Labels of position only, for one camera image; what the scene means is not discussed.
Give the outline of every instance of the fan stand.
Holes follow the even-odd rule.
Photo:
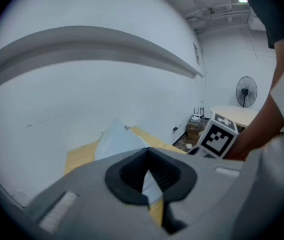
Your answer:
[[[246,97],[248,96],[248,89],[242,89],[242,94],[244,95],[244,102],[243,102],[243,108],[245,108],[245,100],[246,100]]]

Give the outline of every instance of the black and white pattern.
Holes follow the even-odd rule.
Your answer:
[[[215,115],[215,121],[217,121],[221,124],[224,124],[225,126],[229,127],[233,131],[235,131],[234,123],[232,121],[220,116],[219,114]]]
[[[201,145],[220,157],[230,145],[233,138],[232,134],[212,125]]]

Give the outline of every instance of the yellow board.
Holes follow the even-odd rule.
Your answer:
[[[147,132],[139,129],[138,127],[131,128],[131,131],[145,140],[150,147],[152,148],[160,148],[164,150],[173,151],[180,154],[186,154],[184,151],[166,144],[162,140],[148,134]],[[75,168],[91,163],[95,159],[95,149],[98,145],[99,141],[90,143],[88,145],[73,149],[67,153],[67,158],[65,162],[65,170],[64,175],[68,174]],[[155,222],[161,226],[163,220],[163,211],[164,211],[164,202],[163,199],[159,200],[158,202],[154,203],[150,206],[150,216],[155,220]]]

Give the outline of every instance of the white cube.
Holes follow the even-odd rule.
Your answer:
[[[197,143],[205,157],[222,159],[234,144],[238,136],[236,124],[214,113]]]

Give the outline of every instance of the person's arm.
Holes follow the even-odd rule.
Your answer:
[[[271,90],[284,73],[284,40],[274,44],[276,69]],[[243,160],[248,153],[268,143],[284,127],[284,118],[269,94],[267,100],[253,122],[237,138],[225,159]]]

